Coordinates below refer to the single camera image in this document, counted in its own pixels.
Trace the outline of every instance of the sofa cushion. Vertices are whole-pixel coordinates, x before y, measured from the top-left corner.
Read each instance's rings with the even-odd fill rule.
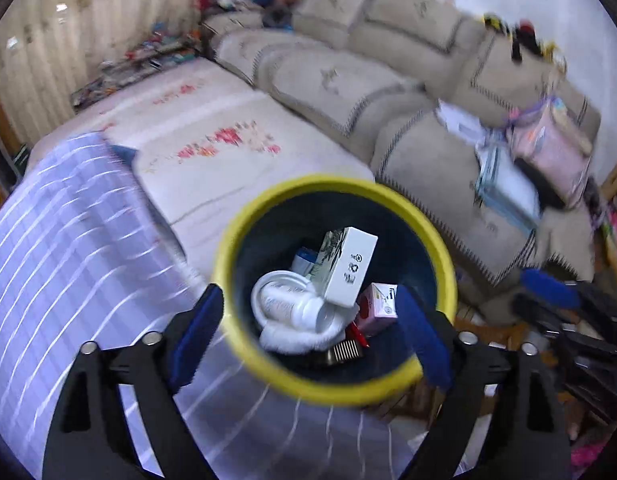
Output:
[[[371,0],[347,49],[384,62],[448,99],[486,35],[484,25],[434,0]]]
[[[293,12],[293,29],[334,48],[346,45],[348,34],[367,0],[303,0]]]
[[[365,17],[368,22],[401,30],[447,53],[465,18],[452,4],[436,0],[373,0]]]
[[[492,285],[528,260],[533,235],[475,204],[479,165],[474,148],[450,134],[434,112],[387,123],[378,136],[371,170],[377,182],[420,208],[445,241]]]
[[[556,66],[521,47],[522,62],[511,60],[511,41],[489,33],[466,64],[449,101],[479,117],[486,126],[502,126],[514,108],[528,108],[547,92],[561,97],[586,135],[595,140],[600,114],[558,74]]]
[[[267,80],[262,88],[272,97],[366,162],[381,124],[375,121],[431,105],[418,81],[383,64],[326,47],[277,53],[260,79]],[[356,144],[358,132],[363,133]]]
[[[236,30],[221,39],[215,49],[215,60],[247,83],[256,84],[258,66],[267,56],[302,44],[321,45],[319,41],[283,30]]]

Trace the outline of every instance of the sofa armrest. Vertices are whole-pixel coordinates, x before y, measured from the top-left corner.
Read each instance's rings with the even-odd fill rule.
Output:
[[[600,122],[602,121],[600,111],[566,79],[559,83],[555,93],[564,101],[577,126],[586,134],[591,143],[595,145]]]
[[[202,27],[208,36],[221,36],[240,28],[262,28],[262,12],[244,10],[215,14],[205,20]]]

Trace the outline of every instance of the white bedsheet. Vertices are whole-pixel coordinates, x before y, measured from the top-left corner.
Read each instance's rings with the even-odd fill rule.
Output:
[[[204,59],[90,107],[38,142],[29,167],[92,130],[139,150],[135,173],[207,280],[222,232],[266,189],[312,173],[373,179],[317,128]]]

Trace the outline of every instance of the pink box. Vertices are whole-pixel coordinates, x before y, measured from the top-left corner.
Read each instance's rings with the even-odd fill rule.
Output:
[[[396,292],[397,285],[371,283],[359,295],[357,304],[360,313],[355,318],[355,324],[364,335],[376,335],[396,321]]]

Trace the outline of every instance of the pink bag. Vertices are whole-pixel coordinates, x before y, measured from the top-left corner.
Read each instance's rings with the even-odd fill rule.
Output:
[[[591,141],[554,96],[512,116],[507,129],[511,158],[538,188],[540,202],[557,208],[575,206],[586,185]]]

